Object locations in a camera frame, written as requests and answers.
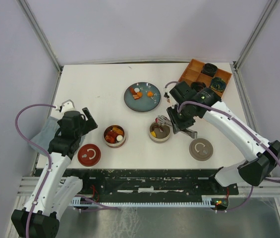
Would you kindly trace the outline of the metal tongs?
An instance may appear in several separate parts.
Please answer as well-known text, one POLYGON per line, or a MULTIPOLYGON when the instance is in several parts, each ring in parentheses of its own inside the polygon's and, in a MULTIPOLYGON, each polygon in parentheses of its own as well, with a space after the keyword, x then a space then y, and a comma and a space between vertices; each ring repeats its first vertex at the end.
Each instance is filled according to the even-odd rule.
MULTIPOLYGON (((166 116, 163 116, 163 117, 165 119, 165 126, 172 127, 172 123, 171 123, 170 119, 168 119, 166 116)), ((180 132, 191 137, 192 139, 197 139, 197 137, 198 137, 198 132, 190 130, 190 129, 185 129, 180 132)))

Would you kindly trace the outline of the red pepper piece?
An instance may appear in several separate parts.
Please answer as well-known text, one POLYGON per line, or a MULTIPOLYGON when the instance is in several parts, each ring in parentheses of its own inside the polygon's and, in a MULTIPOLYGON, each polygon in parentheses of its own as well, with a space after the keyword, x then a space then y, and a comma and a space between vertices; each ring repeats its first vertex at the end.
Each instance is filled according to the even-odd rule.
POLYGON ((105 141, 110 143, 110 144, 115 144, 117 136, 118 136, 117 133, 115 133, 113 131, 108 131, 105 135, 105 141))

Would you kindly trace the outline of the fried chicken piece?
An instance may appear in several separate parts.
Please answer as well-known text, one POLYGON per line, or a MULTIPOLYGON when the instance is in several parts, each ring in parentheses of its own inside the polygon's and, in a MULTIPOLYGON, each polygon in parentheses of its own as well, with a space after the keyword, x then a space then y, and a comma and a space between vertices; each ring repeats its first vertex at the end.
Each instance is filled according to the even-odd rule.
POLYGON ((119 127, 114 126, 112 128, 112 131, 119 134, 119 135, 124 135, 124 131, 122 129, 120 129, 119 127))

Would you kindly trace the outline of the red steel lunch bowl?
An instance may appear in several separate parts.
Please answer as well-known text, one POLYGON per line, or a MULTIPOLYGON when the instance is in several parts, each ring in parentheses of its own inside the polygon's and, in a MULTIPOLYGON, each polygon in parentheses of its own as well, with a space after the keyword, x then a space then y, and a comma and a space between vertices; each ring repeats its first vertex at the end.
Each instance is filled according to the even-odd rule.
POLYGON ((105 129, 103 138, 110 148, 119 148, 126 142, 127 133, 123 127, 114 124, 105 129))

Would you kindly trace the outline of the beige lunch box bowl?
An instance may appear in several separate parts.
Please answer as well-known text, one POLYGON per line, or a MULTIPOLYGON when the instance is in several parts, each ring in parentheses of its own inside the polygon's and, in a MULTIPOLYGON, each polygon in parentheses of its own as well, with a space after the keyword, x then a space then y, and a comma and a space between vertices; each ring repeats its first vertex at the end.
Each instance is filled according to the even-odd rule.
POLYGON ((160 132, 159 128, 158 128, 158 124, 156 122, 153 122, 150 126, 149 126, 149 137, 152 141, 156 142, 156 143, 164 143, 166 142, 171 135, 171 129, 168 126, 163 126, 164 131, 160 132), (154 131, 157 137, 153 137, 151 135, 151 132, 154 131))

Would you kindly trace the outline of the white rice ball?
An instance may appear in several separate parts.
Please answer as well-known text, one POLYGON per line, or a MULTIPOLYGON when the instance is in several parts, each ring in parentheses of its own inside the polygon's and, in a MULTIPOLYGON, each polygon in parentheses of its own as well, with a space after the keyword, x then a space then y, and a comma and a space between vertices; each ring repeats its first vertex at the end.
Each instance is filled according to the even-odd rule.
POLYGON ((123 140, 123 136, 122 136, 122 135, 118 135, 118 136, 116 137, 116 140, 117 140, 118 142, 122 141, 122 140, 123 140))

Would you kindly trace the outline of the wooden compartment tray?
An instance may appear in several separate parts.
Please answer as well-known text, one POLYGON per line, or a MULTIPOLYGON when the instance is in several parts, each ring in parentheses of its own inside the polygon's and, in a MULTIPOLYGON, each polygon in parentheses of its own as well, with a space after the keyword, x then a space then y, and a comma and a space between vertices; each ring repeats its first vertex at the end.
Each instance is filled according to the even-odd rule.
MULTIPOLYGON (((211 80, 214 77, 220 77, 226 82, 226 86, 228 85, 232 74, 230 72, 224 71, 219 66, 217 66, 218 71, 214 77, 209 77, 201 73, 203 65, 206 64, 204 62, 198 61, 196 59, 192 59, 186 69, 184 70, 183 74, 179 78, 178 82, 185 81, 189 86, 192 82, 204 82, 208 88, 210 88, 211 80)), ((217 92, 215 91, 220 97, 224 94, 224 91, 217 92)))

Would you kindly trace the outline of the blue ceramic food plate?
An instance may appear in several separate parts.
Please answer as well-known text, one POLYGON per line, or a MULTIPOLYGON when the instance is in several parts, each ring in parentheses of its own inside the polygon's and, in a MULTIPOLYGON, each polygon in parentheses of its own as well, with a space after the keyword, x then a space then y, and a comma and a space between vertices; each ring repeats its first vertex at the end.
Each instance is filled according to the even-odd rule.
POLYGON ((123 99, 128 108, 135 112, 149 112, 155 109, 161 102, 161 93, 159 89, 149 82, 137 82, 131 84, 125 91, 123 99), (142 96, 135 100, 133 95, 137 94, 134 88, 139 88, 142 96), (153 97, 148 97, 147 93, 151 91, 154 93, 153 97))

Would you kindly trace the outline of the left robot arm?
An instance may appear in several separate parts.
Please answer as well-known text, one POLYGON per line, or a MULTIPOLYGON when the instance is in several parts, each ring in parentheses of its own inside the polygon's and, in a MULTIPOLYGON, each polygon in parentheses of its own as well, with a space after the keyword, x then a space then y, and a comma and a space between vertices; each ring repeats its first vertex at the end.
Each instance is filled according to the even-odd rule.
POLYGON ((61 178, 71 164, 80 146, 82 136, 96 129, 98 125, 88 108, 77 111, 74 107, 62 105, 63 114, 58 120, 59 129, 45 150, 46 165, 31 196, 22 209, 15 209, 11 221, 21 238, 54 238, 57 236, 61 217, 77 193, 90 190, 91 182, 85 177, 68 177, 64 184, 61 178))

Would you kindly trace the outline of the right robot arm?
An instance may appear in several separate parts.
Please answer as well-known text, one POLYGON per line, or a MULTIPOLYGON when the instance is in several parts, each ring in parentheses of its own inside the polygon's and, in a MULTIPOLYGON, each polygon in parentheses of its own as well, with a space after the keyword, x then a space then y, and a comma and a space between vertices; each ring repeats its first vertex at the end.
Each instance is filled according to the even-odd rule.
POLYGON ((280 179, 268 178, 276 166, 280 167, 279 141, 270 142, 241 122, 210 88, 196 92, 181 82, 164 92, 170 101, 167 113, 174 133, 185 131, 199 117, 217 128, 244 156, 244 161, 217 170, 208 182, 212 193, 220 194, 227 186, 241 181, 251 186, 259 186, 264 180, 280 183, 280 179))

